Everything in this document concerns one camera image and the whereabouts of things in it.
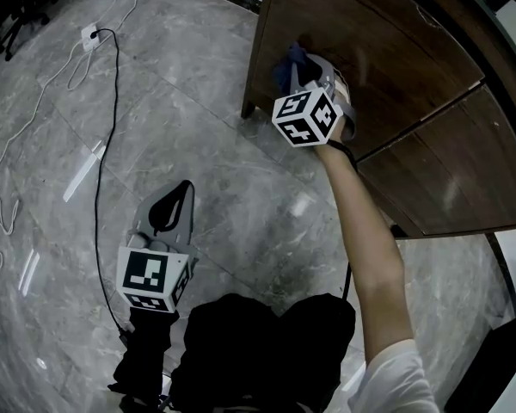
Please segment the blue wiping cloth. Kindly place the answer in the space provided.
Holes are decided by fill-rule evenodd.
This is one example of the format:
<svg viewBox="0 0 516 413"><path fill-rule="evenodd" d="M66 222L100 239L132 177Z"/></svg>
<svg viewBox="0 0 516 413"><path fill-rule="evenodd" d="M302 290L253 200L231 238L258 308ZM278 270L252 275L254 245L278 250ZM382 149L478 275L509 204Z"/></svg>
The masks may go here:
<svg viewBox="0 0 516 413"><path fill-rule="evenodd" d="M286 56L273 68L273 80L279 87L282 95L290 94L292 80L292 65L304 65L307 52L297 43L294 42L288 49Z"/></svg>

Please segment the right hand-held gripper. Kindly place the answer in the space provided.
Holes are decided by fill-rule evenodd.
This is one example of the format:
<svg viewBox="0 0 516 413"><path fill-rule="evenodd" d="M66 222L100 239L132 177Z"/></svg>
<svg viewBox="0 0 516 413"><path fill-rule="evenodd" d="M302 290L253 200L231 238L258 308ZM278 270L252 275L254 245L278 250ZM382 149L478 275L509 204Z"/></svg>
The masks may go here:
<svg viewBox="0 0 516 413"><path fill-rule="evenodd" d="M306 63L311 81L301 85L298 67L292 64L289 95L274 102L274 126L293 147L328 143L342 121L345 136L352 139L356 115L345 79L319 55L307 54Z"/></svg>

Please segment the dark wooden vanity cabinet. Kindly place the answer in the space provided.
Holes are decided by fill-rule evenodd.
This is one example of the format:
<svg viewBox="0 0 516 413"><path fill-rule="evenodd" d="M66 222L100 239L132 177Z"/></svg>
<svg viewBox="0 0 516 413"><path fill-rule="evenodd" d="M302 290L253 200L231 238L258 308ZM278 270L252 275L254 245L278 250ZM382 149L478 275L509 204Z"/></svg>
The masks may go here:
<svg viewBox="0 0 516 413"><path fill-rule="evenodd" d="M263 29L263 23L260 19L264 3L268 0L262 0L259 20L255 33L255 38ZM474 89L484 85L493 94L495 100L499 103L504 115L507 117L510 127L516 136L516 46L511 42L503 27L495 19L491 11L482 3L481 0L413 0L417 5L421 6L429 16L435 20L442 28L444 28L458 44L470 55L476 65L482 71L482 79L471 86L464 94L455 101L449 103L445 107L431 114L426 119L412 125L399 135L388 141L383 146L364 155L363 157L355 156L358 168L362 162L378 152L386 149L398 140L406 137L415 131L419 126L425 125L429 120L433 119L437 114L446 111L449 107L458 101L463 100ZM260 109L266 113L271 110L259 108L253 101L249 99L249 79L250 72L255 62L255 40L249 63L249 73L246 82L245 93L243 97L242 114L249 116L255 109ZM474 234L484 232L504 231L514 229L515 226L507 226L501 228L490 229L486 231L468 231L457 232L441 235L428 236L423 234L403 213L401 213L393 203L390 202L382 193L374 188L365 178L365 184L372 191L372 195L384 211L402 228L402 230L410 237L443 237L460 234Z"/></svg>

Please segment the black and white bathtub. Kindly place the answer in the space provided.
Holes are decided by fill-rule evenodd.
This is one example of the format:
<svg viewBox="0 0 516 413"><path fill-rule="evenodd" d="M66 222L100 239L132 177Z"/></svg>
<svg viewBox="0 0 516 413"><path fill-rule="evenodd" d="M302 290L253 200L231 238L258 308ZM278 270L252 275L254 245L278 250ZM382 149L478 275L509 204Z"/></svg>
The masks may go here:
<svg viewBox="0 0 516 413"><path fill-rule="evenodd" d="M488 413L515 372L516 318L487 334L444 412Z"/></svg>

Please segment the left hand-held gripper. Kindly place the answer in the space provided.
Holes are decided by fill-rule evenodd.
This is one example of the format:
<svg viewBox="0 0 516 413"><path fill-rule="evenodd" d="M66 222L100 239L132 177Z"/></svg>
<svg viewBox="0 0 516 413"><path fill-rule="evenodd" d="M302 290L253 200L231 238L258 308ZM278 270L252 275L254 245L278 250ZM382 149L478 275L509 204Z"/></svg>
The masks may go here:
<svg viewBox="0 0 516 413"><path fill-rule="evenodd" d="M119 247L116 290L132 308L173 313L198 261L191 244L194 185L170 183L138 206L134 222L149 236L135 231Z"/></svg>

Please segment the person's black trousers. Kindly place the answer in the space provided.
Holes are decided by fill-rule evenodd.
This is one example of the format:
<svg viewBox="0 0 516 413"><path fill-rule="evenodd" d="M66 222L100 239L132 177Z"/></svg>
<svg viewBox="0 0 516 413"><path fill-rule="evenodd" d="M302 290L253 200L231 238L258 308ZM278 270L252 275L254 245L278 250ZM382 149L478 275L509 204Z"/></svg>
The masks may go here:
<svg viewBox="0 0 516 413"><path fill-rule="evenodd" d="M355 310L330 293L282 315L234 293L190 312L170 398L181 413L324 413L341 382Z"/></svg>

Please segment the person's right forearm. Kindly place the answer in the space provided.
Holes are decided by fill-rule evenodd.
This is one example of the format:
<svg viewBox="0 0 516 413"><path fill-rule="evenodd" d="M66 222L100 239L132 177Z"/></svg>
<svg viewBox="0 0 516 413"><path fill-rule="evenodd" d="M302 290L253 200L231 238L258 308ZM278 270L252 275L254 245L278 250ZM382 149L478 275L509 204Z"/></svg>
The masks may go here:
<svg viewBox="0 0 516 413"><path fill-rule="evenodd" d="M365 361L397 342L412 339L404 264L396 241L356 170L342 151L320 145L339 213L362 317Z"/></svg>

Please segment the brown wooden cabinet door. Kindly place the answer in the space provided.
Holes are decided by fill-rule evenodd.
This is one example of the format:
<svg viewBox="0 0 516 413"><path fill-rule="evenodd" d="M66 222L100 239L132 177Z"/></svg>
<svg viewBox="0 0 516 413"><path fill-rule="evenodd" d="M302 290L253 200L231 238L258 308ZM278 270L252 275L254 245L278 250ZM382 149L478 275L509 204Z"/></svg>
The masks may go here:
<svg viewBox="0 0 516 413"><path fill-rule="evenodd" d="M484 85L359 171L425 235L516 225L516 136Z"/></svg>
<svg viewBox="0 0 516 413"><path fill-rule="evenodd" d="M298 43L327 59L350 89L357 157L455 101L482 79L458 42L413 0L268 0L255 38L249 99L271 110L273 68Z"/></svg>

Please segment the person's white shirt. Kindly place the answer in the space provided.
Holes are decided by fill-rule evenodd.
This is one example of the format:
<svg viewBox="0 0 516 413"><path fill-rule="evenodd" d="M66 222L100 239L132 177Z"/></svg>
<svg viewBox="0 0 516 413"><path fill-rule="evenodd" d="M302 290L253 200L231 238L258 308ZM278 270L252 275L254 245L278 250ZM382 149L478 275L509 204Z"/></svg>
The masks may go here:
<svg viewBox="0 0 516 413"><path fill-rule="evenodd" d="M367 365L351 413L440 413L413 339L378 353Z"/></svg>

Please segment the person's black-sleeved left forearm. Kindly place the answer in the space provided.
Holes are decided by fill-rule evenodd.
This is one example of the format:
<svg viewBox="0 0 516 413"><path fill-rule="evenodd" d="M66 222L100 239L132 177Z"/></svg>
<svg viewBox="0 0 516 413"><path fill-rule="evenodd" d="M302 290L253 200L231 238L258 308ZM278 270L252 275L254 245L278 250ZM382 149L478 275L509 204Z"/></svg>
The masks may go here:
<svg viewBox="0 0 516 413"><path fill-rule="evenodd" d="M108 388L122 396L121 413L160 413L163 358L171 346L170 328L179 314L139 308L132 308L130 313L133 332Z"/></svg>

